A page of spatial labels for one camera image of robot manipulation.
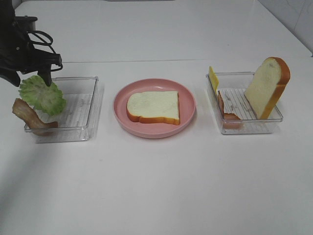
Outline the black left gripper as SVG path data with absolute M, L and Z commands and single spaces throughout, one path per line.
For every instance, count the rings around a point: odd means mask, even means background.
M 15 87 L 21 79 L 16 71 L 29 73 L 38 71 L 45 84 L 52 83 L 51 71 L 62 69 L 61 55 L 35 48 L 35 45 L 52 48 L 53 39 L 47 33 L 34 30 L 25 32 L 14 20 L 12 1 L 0 2 L 0 77 Z

